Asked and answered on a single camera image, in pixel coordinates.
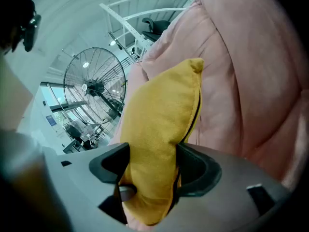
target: fan guard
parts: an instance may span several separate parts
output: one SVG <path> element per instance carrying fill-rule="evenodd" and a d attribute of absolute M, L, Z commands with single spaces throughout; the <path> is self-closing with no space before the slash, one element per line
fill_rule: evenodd
<path fill-rule="evenodd" d="M 63 79 L 68 104 L 78 117 L 92 117 L 92 124 L 104 124 L 121 115 L 126 94 L 126 77 L 118 58 L 110 51 L 92 47 L 76 55 Z"/>

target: metal pole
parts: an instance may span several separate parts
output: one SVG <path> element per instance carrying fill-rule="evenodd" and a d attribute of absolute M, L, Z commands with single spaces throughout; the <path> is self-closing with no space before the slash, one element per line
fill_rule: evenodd
<path fill-rule="evenodd" d="M 126 46 L 126 28 L 123 26 L 124 29 L 124 45 Z"/>
<path fill-rule="evenodd" d="M 61 106 L 62 108 L 62 114 L 65 113 L 64 117 L 67 117 L 69 119 L 69 121 L 72 121 L 72 119 L 70 118 L 70 116 L 67 114 L 67 112 L 63 109 L 62 105 L 60 104 L 60 102 L 58 101 L 56 95 L 54 94 L 52 88 L 50 87 L 49 83 L 47 82 L 47 86 L 49 88 L 49 91 L 52 93 L 52 96 L 54 97 L 55 101 L 58 103 L 58 105 Z"/>

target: black chair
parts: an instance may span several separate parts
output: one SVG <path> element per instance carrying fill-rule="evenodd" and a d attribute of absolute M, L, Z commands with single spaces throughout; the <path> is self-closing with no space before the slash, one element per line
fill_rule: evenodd
<path fill-rule="evenodd" d="M 142 31 L 142 33 L 147 39 L 151 40 L 152 42 L 156 42 L 160 38 L 163 31 L 166 30 L 170 25 L 169 21 L 153 21 L 152 19 L 147 17 L 143 18 L 142 22 L 149 24 L 150 32 Z"/>

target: pink fabric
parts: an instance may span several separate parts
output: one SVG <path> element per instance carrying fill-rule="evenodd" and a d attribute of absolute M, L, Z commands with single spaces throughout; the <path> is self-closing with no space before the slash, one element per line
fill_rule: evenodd
<path fill-rule="evenodd" d="M 202 110 L 189 142 L 247 158 L 293 188 L 308 154 L 309 66 L 283 10 L 275 0 L 195 0 L 133 65 L 126 101 L 197 57 Z"/>

